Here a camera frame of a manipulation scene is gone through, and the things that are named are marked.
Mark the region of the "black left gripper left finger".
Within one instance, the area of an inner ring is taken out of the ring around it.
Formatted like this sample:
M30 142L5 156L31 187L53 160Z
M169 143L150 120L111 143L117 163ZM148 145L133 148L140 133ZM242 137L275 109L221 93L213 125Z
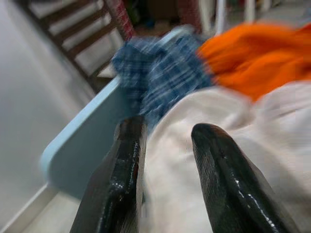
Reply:
M139 233L145 154L144 117L123 120L89 179L70 233Z

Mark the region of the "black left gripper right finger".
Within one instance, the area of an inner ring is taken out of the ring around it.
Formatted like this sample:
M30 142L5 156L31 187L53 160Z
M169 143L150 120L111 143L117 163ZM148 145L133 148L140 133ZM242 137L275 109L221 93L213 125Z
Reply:
M226 131L199 123L191 140L213 233L299 233L262 172Z

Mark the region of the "cream white garment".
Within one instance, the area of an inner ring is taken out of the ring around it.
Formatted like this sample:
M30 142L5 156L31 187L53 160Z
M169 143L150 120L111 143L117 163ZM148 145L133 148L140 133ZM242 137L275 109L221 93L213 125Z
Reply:
M223 87L179 101L147 143L147 233L212 233L191 142L198 123L228 132L300 232L311 233L311 81L288 83L256 103Z

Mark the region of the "light blue child chair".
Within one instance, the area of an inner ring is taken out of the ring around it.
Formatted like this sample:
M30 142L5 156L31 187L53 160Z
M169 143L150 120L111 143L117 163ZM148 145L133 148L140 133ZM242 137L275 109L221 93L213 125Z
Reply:
M184 34L193 34L194 27L175 27L160 39L164 43ZM80 199L88 180L109 152L116 126L137 114L117 75L46 147L41 166L50 185Z

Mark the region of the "blue plaid garment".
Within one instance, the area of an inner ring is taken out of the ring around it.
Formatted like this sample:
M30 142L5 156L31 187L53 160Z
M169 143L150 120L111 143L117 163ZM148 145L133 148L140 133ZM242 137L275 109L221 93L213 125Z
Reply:
M182 98L213 86L197 56L202 40L184 34L166 43L156 37L133 37L112 58L130 107L144 116L152 131Z

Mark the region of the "orange garment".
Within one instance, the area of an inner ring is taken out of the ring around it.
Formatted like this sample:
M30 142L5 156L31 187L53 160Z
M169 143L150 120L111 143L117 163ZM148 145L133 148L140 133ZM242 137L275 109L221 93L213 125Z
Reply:
M197 50L216 84L252 101L293 81L311 81L311 23L240 24Z

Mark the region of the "dark wooden chair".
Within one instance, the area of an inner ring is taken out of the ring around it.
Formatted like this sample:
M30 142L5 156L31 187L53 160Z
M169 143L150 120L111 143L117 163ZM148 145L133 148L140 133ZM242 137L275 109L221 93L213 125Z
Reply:
M32 3L42 3L47 4L49 2L56 3L58 0L16 0L17 5L37 24L41 31L51 40L57 49L66 57L66 59L73 65L73 67L80 73L80 75L90 84L95 86L96 83L108 84L112 79L116 77L113 75L100 76L100 73L105 70L111 63L113 56L110 56L105 62L103 62L98 68L96 68L92 73L88 74L76 61L76 57L88 49L90 46L95 44L99 39L111 33L114 29L118 31L123 40L127 39L127 32L125 28L121 25L121 18L117 16L116 3L117 0L98 0L103 5L100 9L90 14L89 16L81 19L75 24L67 27L61 32L53 35L50 32L50 27L59 23L60 21L72 16L82 8L95 3L97 0L70 0L69 3L66 3L60 7L60 9L54 10L51 13L38 17L34 11L31 9ZM91 34L77 45L73 46L71 49L66 50L63 46L65 40L74 36L81 30L85 29L87 26L90 26L96 20L103 18L104 16L110 16L110 22L100 28L95 33Z

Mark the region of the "grey white folding chair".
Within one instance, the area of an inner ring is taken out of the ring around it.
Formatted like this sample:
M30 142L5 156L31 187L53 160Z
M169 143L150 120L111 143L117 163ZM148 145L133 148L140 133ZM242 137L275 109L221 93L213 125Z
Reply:
M225 29L227 0L198 0L199 17L203 34L221 34ZM256 21L257 0L244 0L244 22Z

